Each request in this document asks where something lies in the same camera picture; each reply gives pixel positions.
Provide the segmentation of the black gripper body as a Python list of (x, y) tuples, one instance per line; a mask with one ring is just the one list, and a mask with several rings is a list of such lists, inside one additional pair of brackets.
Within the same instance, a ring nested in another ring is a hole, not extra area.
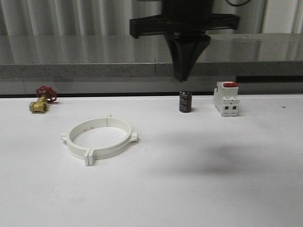
[(144, 35), (238, 29), (239, 16), (215, 14), (213, 6), (213, 0), (163, 0), (160, 14), (131, 19), (129, 33), (133, 38), (139, 38)]

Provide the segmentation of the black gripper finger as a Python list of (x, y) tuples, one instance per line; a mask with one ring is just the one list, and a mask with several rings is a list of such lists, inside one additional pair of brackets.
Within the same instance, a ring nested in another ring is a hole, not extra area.
[(210, 44), (208, 35), (191, 35), (182, 38), (181, 48), (181, 81), (187, 81), (190, 72), (202, 52)]
[(167, 45), (169, 47), (169, 51), (171, 54), (172, 62), (173, 62), (173, 75), (177, 80), (181, 80), (181, 48), (182, 48), (182, 38), (181, 36), (175, 37), (173, 34), (164, 35)]

